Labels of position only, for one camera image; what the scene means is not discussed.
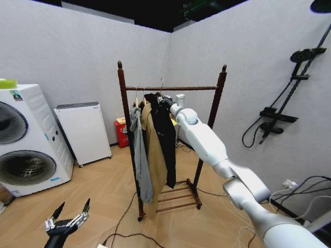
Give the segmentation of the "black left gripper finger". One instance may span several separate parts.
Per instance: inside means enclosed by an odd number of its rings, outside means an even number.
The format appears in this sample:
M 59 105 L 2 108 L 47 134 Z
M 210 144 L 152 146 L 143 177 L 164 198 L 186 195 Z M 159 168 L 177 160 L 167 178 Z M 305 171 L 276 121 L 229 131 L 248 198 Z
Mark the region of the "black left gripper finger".
M 56 208 L 53 212 L 53 214 L 51 215 L 50 218 L 48 218 L 45 221 L 45 228 L 46 230 L 50 230 L 50 229 L 54 229 L 55 228 L 55 222 L 57 220 L 57 218 L 59 217 L 63 207 L 65 205 L 65 202 L 63 202 L 58 208 Z
M 69 227 L 76 226 L 77 228 L 80 228 L 81 225 L 83 225 L 87 219 L 89 218 L 89 208 L 90 208 L 90 198 L 87 200 L 86 204 L 84 205 L 84 208 L 82 210 L 82 213 L 77 215 L 73 220 L 69 222 Z

